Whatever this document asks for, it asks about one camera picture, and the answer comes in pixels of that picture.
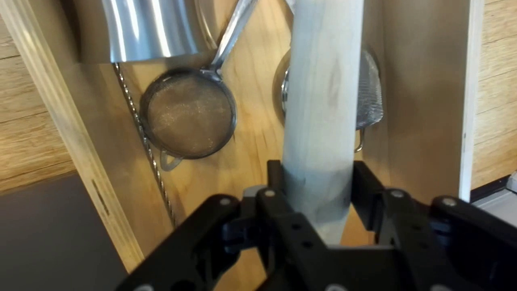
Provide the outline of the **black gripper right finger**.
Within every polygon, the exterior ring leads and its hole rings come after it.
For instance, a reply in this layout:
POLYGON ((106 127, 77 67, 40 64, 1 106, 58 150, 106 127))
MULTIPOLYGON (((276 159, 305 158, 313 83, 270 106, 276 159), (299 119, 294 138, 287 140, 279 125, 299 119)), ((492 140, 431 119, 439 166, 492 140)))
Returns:
POLYGON ((429 203, 386 187, 354 163, 352 205, 375 242, 389 245, 399 291, 517 291, 517 227, 450 195, 429 203))

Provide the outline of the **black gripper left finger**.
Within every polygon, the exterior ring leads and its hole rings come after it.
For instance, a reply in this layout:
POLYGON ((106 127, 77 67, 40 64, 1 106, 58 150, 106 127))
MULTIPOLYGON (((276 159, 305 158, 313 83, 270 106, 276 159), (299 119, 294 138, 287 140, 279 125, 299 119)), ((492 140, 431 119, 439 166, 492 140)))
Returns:
POLYGON ((282 175, 278 161, 268 163, 268 175, 271 182, 252 195, 207 197, 116 291, 211 291, 250 247, 266 271, 263 291, 324 291, 316 271, 324 245, 273 187, 282 175))

